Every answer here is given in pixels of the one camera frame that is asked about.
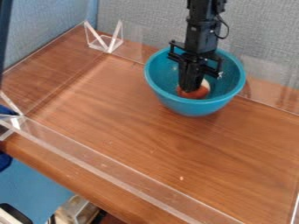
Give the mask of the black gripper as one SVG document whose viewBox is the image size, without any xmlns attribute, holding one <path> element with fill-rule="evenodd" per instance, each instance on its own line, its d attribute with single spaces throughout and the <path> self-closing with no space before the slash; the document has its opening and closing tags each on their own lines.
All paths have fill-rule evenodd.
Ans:
<svg viewBox="0 0 299 224">
<path fill-rule="evenodd" d="M 180 86 L 184 91 L 197 91 L 206 75 L 214 79 L 221 78 L 224 58 L 214 51 L 177 53 L 176 48 L 184 50 L 185 45 L 176 40 L 170 42 L 170 46 L 169 59 L 180 64 Z"/>
</svg>

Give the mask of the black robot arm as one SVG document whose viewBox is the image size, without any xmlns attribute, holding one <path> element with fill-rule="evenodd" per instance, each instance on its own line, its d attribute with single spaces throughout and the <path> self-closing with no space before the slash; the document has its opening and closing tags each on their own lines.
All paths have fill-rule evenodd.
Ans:
<svg viewBox="0 0 299 224">
<path fill-rule="evenodd" d="M 217 54 L 221 27 L 230 26 L 221 13 L 226 11 L 228 0 L 188 0 L 190 14 L 186 18 L 185 42 L 170 42 L 169 59 L 180 63 L 180 88 L 189 94 L 201 86 L 205 76 L 218 79 L 222 76 L 224 58 Z"/>
</svg>

